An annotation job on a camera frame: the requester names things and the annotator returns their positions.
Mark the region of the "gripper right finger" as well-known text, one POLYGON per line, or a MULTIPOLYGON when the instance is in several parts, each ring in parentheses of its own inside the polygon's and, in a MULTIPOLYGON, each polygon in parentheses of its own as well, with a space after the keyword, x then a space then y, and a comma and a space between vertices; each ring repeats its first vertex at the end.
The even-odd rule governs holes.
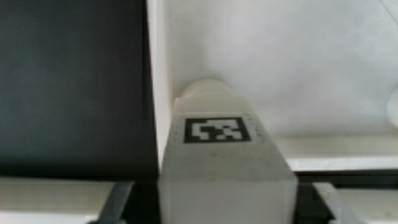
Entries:
POLYGON ((329 182, 299 184, 293 224, 363 224, 329 182))

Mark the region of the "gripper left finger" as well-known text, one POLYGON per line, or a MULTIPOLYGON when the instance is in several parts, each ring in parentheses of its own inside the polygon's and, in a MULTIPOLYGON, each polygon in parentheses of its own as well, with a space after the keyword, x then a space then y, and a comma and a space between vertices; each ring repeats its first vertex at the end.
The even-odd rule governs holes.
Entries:
POLYGON ((117 182, 94 221, 87 224, 160 224, 158 189, 153 182, 117 182))

